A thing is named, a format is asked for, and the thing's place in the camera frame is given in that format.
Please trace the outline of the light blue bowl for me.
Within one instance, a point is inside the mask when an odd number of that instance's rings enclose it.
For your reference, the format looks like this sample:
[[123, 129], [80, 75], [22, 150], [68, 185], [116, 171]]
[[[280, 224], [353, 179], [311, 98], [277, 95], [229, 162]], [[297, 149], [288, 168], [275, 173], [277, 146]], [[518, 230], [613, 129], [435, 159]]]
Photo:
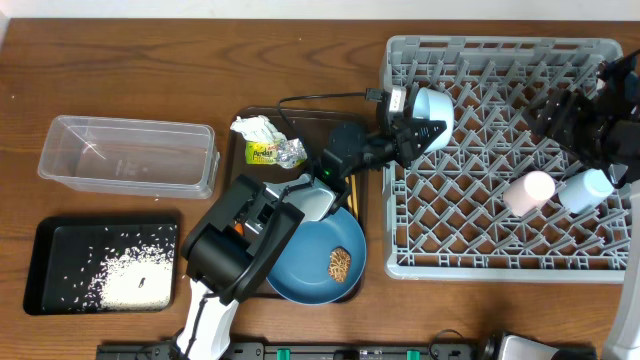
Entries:
[[447, 94], [420, 88], [415, 98], [412, 116], [446, 122], [445, 131], [425, 149], [425, 153], [441, 150], [449, 144], [454, 129], [454, 106]]

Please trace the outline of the light blue cup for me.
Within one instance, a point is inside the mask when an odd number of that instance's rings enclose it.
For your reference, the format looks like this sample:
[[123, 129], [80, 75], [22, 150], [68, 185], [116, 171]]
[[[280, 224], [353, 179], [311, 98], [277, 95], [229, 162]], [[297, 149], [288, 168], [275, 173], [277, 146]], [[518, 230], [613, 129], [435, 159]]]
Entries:
[[613, 185], [602, 170], [588, 169], [569, 178], [558, 197], [564, 208], [580, 214], [599, 205], [613, 191]]

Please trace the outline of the pink cup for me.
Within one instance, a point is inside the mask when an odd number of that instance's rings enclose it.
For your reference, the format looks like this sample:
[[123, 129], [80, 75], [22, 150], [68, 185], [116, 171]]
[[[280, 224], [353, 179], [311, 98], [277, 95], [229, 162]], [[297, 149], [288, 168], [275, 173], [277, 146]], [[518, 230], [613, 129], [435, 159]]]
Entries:
[[503, 193], [506, 207], [515, 216], [523, 216], [543, 206], [555, 192], [553, 178], [543, 171], [532, 171], [512, 182]]

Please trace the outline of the green foil wrapper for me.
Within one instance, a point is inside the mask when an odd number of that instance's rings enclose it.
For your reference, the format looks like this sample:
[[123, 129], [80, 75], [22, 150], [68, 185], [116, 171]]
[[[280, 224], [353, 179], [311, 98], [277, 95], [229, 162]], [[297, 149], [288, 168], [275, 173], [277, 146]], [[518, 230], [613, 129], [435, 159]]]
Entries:
[[292, 169], [307, 160], [307, 153], [299, 139], [277, 143], [247, 142], [245, 159], [249, 165], [278, 165]]

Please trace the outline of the white tissue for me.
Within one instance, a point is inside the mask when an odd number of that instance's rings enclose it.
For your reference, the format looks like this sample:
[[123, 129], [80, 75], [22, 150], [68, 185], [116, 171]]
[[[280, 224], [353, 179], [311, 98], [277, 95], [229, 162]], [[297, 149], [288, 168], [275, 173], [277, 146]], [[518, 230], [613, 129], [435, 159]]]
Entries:
[[287, 137], [264, 115], [247, 118], [237, 116], [230, 129], [239, 133], [246, 142], [266, 147], [277, 146], [287, 141]]

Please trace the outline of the white rice pile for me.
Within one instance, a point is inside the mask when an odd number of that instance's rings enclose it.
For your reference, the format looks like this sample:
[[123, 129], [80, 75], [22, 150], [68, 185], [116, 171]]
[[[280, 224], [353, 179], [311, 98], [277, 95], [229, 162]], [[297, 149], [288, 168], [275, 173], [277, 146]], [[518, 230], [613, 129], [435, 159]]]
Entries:
[[57, 235], [53, 301], [71, 312], [160, 311], [172, 300], [178, 225], [72, 226]]

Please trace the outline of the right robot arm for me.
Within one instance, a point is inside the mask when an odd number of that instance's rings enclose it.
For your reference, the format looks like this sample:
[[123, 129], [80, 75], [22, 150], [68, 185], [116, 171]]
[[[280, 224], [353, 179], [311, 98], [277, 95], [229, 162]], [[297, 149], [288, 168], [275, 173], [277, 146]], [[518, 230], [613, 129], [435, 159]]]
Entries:
[[589, 169], [601, 170], [621, 191], [631, 216], [621, 297], [603, 359], [639, 357], [639, 74], [637, 50], [603, 61], [596, 94], [554, 90], [525, 110], [528, 127]]

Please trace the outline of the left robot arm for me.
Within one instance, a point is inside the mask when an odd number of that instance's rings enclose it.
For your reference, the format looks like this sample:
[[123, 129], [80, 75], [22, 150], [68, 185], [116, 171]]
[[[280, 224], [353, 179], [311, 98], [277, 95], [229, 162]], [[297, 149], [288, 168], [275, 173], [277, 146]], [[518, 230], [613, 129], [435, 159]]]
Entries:
[[423, 153], [443, 148], [452, 136], [451, 98], [426, 88], [407, 99], [402, 88], [368, 89], [378, 128], [342, 123], [318, 158], [295, 180], [263, 183], [239, 175], [187, 235], [191, 304], [172, 348], [175, 359], [218, 359], [230, 345], [240, 303], [266, 279], [298, 228], [319, 223], [342, 208], [347, 177], [391, 162], [410, 167]]

